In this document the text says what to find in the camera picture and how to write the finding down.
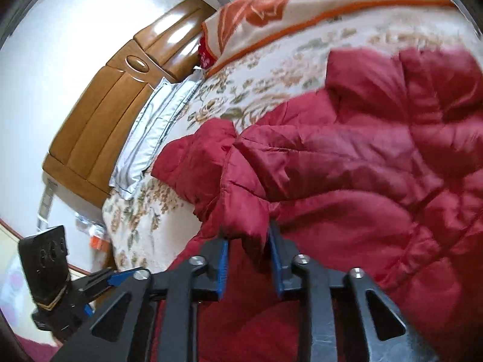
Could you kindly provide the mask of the red quilted puffer jacket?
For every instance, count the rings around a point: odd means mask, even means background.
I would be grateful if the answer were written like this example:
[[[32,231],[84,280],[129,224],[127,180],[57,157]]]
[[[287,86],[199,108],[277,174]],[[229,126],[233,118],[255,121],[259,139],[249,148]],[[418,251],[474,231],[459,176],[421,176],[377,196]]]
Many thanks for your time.
[[[325,267],[363,268],[444,361],[482,358],[482,72],[463,49],[337,49],[325,84],[243,132],[210,119],[152,175],[223,233],[227,291],[199,311],[202,361],[292,361],[298,307],[263,258],[270,221]]]

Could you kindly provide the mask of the cream floral bed blanket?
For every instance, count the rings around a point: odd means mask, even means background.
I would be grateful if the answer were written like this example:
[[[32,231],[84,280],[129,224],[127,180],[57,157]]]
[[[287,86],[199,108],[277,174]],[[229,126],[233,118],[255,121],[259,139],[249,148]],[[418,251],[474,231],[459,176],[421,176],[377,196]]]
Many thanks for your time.
[[[339,47],[388,54],[407,47],[465,47],[481,58],[482,37],[453,8],[374,8],[323,21],[243,56],[211,78],[204,76],[155,159],[169,142],[194,133],[209,119],[227,119],[241,131],[284,101],[320,88],[329,52]],[[200,229],[192,205],[152,177],[152,164],[130,200],[111,188],[102,207],[121,271],[166,270]]]

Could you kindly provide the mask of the wooden headboard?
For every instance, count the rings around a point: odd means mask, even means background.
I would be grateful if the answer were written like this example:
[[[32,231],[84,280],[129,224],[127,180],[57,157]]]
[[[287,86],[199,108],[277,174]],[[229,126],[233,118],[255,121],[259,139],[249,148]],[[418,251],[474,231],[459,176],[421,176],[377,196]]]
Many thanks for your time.
[[[98,70],[50,145],[43,170],[97,208],[135,117],[162,79],[183,81],[199,62],[202,23],[215,14],[184,0],[136,33]]]

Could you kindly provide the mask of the grey striped pillow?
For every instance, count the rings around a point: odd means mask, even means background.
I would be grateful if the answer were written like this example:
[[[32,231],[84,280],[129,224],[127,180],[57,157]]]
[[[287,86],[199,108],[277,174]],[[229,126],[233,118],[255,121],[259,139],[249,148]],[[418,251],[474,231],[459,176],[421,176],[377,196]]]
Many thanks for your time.
[[[124,200],[130,200],[144,172],[152,164],[184,106],[204,82],[204,70],[196,67],[180,83],[162,78],[134,120],[116,161],[109,187]]]

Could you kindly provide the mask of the red patterned pillow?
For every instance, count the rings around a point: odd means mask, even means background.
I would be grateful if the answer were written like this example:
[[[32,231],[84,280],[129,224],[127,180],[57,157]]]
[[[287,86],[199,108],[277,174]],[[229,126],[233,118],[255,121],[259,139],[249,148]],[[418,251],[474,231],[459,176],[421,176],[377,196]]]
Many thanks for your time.
[[[200,67],[202,69],[210,69],[217,61],[217,57],[214,56],[213,53],[209,50],[209,47],[206,44],[206,37],[204,35],[200,37],[198,56],[200,61]]]

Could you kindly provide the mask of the orange floral folded blanket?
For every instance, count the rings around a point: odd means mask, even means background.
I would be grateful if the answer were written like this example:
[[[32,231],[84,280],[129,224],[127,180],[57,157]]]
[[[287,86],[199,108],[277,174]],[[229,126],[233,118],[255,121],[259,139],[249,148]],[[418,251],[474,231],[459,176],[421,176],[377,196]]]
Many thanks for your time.
[[[363,9],[451,7],[451,0],[235,0],[202,24],[209,50],[217,61],[209,76],[227,64],[271,42],[321,21]]]

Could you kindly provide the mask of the wall socket panel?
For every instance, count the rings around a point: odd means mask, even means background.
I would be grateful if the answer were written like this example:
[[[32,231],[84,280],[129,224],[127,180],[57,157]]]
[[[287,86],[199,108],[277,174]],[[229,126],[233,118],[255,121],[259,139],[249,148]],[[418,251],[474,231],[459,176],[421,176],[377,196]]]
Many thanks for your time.
[[[53,199],[56,194],[57,184],[55,181],[47,179],[42,198],[40,200],[36,230],[38,233],[44,232],[48,228],[48,218],[53,206]]]

